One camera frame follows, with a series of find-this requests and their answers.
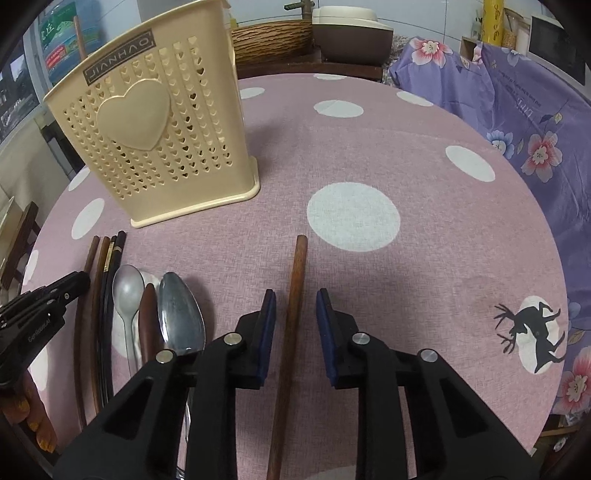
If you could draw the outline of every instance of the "metal spoon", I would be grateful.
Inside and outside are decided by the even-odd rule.
[[[129,374],[133,377],[138,370],[134,348],[134,317],[144,293],[144,278],[133,265],[121,265],[113,279],[113,303],[123,319],[125,327],[125,349]]]
[[[205,348],[205,323],[199,305],[186,283],[174,272],[165,273],[160,282],[158,319],[167,348],[177,355],[203,350]],[[189,405],[193,390],[185,409],[185,439],[189,439],[191,413]]]

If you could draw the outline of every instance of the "white polka dot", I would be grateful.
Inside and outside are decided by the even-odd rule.
[[[521,310],[526,309],[527,307],[535,307],[537,309],[540,305],[540,302],[542,302],[545,305],[550,305],[548,302],[546,302],[541,297],[531,296],[531,297],[527,297],[521,303],[521,305],[519,307],[519,312]],[[543,316],[548,317],[550,315],[552,315],[552,312],[547,309],[544,309]],[[546,326],[548,327],[548,337],[547,338],[553,345],[555,345],[556,342],[558,342],[558,340],[560,340],[560,335],[561,335],[560,328],[558,326],[558,322],[556,320],[551,320],[546,323]],[[517,335],[515,337],[515,342],[516,342],[517,347],[519,349],[519,360],[521,361],[521,364],[523,365],[523,367],[530,374],[541,375],[552,366],[552,362],[546,363],[537,372],[535,371],[535,369],[538,365],[538,359],[537,359],[536,350],[535,350],[536,339],[535,339],[533,333],[531,332],[530,328],[528,326],[526,326],[525,328],[527,329],[527,333],[517,333]]]
[[[29,257],[29,260],[27,262],[27,266],[25,267],[25,273],[22,276],[22,286],[24,287],[27,283],[29,283],[29,280],[31,279],[31,277],[33,276],[33,274],[35,273],[35,267],[37,266],[37,260],[39,260],[39,250],[33,250],[31,252],[31,256]]]
[[[332,75],[331,73],[315,73],[314,76],[320,80],[341,80],[347,78],[345,75]]]
[[[306,480],[355,480],[355,465],[333,468],[309,476]]]
[[[47,347],[43,348],[39,355],[31,362],[29,372],[37,386],[37,390],[43,391],[47,387],[47,372],[49,369]]]
[[[480,181],[493,181],[495,171],[479,154],[465,147],[450,145],[445,149],[447,158],[462,172]]]
[[[105,201],[103,199],[94,199],[78,214],[74,225],[72,225],[72,238],[78,240],[85,236],[92,227],[94,227],[100,214],[103,213]]]
[[[415,95],[414,93],[405,92],[404,90],[400,90],[396,95],[398,96],[398,98],[400,98],[408,103],[413,103],[415,105],[420,105],[420,106],[433,106],[433,104],[429,100],[427,100],[423,97],[419,97],[418,95]]]
[[[246,98],[256,97],[257,95],[260,95],[264,92],[265,89],[263,87],[243,88],[242,90],[240,90],[240,98],[244,100]]]
[[[322,240],[352,252],[385,247],[400,230],[400,214],[392,201],[363,183],[323,187],[308,202],[307,216]]]
[[[321,115],[337,118],[353,118],[363,113],[359,105],[344,100],[325,100],[314,105],[314,110]]]
[[[68,185],[68,191],[74,190],[80,183],[84,181],[84,179],[90,173],[90,169],[88,167],[84,167],[82,170],[78,172],[78,174],[72,179],[70,184]]]

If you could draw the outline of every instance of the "faucet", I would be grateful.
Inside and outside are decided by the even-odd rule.
[[[315,3],[312,0],[301,0],[301,2],[284,5],[283,8],[288,11],[295,10],[296,8],[301,8],[301,17],[304,20],[312,20],[313,6],[315,6]]]

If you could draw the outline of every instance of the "blue gripper pad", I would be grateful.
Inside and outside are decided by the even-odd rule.
[[[259,361],[256,369],[256,376],[265,384],[267,373],[269,372],[269,361],[271,359],[271,346],[273,344],[273,333],[275,332],[275,318],[277,316],[277,298],[275,292],[267,290],[263,300],[259,322],[263,322],[261,341],[258,345]]]
[[[329,308],[332,310],[332,307],[324,302],[322,291],[319,290],[316,294],[316,320],[318,322],[318,330],[320,331],[320,342],[322,344],[322,354],[324,355],[326,376],[330,380],[330,385],[334,387],[337,380],[335,366],[336,344],[330,328]]]

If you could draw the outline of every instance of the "chopstick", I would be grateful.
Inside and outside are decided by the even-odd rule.
[[[111,363],[111,335],[113,332],[113,279],[115,273],[121,265],[121,257],[123,256],[123,247],[125,246],[125,240],[127,234],[121,230],[115,238],[113,244],[113,252],[111,253],[111,261],[109,264],[109,272],[106,281],[105,299],[102,318],[102,333],[103,333],[103,348],[102,348],[102,369],[103,369],[103,382],[104,392],[106,394],[105,404],[113,398],[113,369]]]
[[[84,265],[84,271],[90,275],[92,264],[95,261],[96,249],[99,246],[99,237],[94,236],[90,243],[88,256]],[[74,318],[74,391],[76,392],[76,407],[78,409],[78,419],[80,420],[80,428],[86,427],[86,413],[84,410],[84,396],[82,395],[82,372],[80,371],[80,337],[82,335],[82,320],[84,316],[84,306],[86,303],[87,293],[78,297],[76,304],[76,317]]]
[[[283,348],[279,367],[279,385],[275,400],[273,430],[271,432],[271,448],[267,466],[267,480],[279,480],[283,460],[287,414],[290,406],[291,379],[296,362],[297,330],[300,322],[301,304],[306,276],[306,255],[308,238],[298,235],[295,243],[294,262],[291,269],[290,296],[287,303]]]
[[[99,260],[96,264],[95,281],[92,284],[92,308],[90,311],[90,383],[92,385],[92,398],[95,404],[95,412],[98,415],[102,403],[100,401],[100,376],[99,376],[99,315],[100,315],[100,290],[105,272],[105,262],[111,242],[109,237],[103,238],[100,243]]]
[[[103,269],[103,277],[100,286],[100,300],[99,300],[99,331],[98,331],[98,358],[99,358],[99,391],[100,391],[100,407],[104,408],[107,405],[108,397],[106,392],[106,381],[105,381],[105,342],[107,341],[105,337],[105,306],[106,306],[106,296],[108,295],[107,289],[107,281],[109,279],[109,269],[111,267],[111,257],[113,256],[113,247],[115,246],[115,240],[117,240],[117,236],[114,235],[111,237],[111,242],[109,243],[109,251],[107,252],[107,258],[105,259],[105,268]]]

